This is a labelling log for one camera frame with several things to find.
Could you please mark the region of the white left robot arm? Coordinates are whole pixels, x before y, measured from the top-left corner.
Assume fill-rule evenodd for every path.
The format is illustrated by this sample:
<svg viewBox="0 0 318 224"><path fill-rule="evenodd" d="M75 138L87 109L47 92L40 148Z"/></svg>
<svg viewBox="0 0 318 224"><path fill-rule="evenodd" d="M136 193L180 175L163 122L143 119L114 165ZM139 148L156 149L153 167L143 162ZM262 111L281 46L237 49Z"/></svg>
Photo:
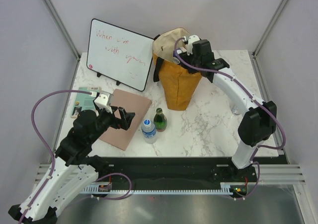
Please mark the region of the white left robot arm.
<svg viewBox="0 0 318 224"><path fill-rule="evenodd" d="M109 175L101 157L89 156L92 144L108 128L128 130L134 117L134 112L114 106L81 111L36 189L23 203L11 206L8 214L20 224L56 223L66 205L87 185Z"/></svg>

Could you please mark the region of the silver blue drink can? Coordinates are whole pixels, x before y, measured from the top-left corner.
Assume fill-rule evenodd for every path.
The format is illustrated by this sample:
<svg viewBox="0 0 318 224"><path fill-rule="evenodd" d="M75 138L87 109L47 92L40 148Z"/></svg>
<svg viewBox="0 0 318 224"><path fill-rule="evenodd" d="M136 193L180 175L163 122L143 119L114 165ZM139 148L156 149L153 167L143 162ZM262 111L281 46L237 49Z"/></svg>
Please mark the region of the silver blue drink can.
<svg viewBox="0 0 318 224"><path fill-rule="evenodd" d="M241 111L239 110L239 108L234 105L232 108L231 108L231 112L234 114L234 115L240 115L241 114Z"/></svg>

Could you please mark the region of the blue white drink carton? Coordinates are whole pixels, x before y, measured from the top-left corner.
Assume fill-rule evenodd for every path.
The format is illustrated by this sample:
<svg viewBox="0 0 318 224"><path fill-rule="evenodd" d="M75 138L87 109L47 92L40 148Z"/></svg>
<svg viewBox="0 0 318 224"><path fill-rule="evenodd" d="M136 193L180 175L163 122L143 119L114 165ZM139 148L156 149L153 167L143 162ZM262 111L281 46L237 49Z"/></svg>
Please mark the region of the blue white drink carton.
<svg viewBox="0 0 318 224"><path fill-rule="evenodd" d="M179 47L177 48L175 51L173 51L173 63L179 65L181 63L180 59L178 58L177 55L179 55L180 57L182 57L183 54L187 55L187 50L184 47Z"/></svg>

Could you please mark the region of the green glass bottle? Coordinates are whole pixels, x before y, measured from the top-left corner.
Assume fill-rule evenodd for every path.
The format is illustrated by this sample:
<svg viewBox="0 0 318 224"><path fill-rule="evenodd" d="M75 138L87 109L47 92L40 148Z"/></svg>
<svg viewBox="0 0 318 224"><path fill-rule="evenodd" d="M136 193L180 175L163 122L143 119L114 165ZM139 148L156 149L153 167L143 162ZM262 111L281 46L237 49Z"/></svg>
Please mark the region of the green glass bottle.
<svg viewBox="0 0 318 224"><path fill-rule="evenodd" d="M154 124L158 132L163 132L167 128L167 118L163 114L161 108L156 109L156 114L154 116Z"/></svg>

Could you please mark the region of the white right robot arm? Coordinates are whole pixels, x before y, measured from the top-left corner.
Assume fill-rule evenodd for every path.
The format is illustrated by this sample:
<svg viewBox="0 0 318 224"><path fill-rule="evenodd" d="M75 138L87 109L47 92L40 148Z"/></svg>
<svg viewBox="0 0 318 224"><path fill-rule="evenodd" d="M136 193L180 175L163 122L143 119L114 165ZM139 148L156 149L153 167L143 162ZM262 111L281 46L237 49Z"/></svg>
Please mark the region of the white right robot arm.
<svg viewBox="0 0 318 224"><path fill-rule="evenodd" d="M187 52L177 53L177 58L220 88L242 115L238 127L240 143L232 156L233 165L227 170L231 180L239 181L245 176L245 168L252 164L258 147L275 133L277 106L272 101L265 102L243 85L224 59L214 57L208 40L183 36L176 40L179 42L187 46Z"/></svg>

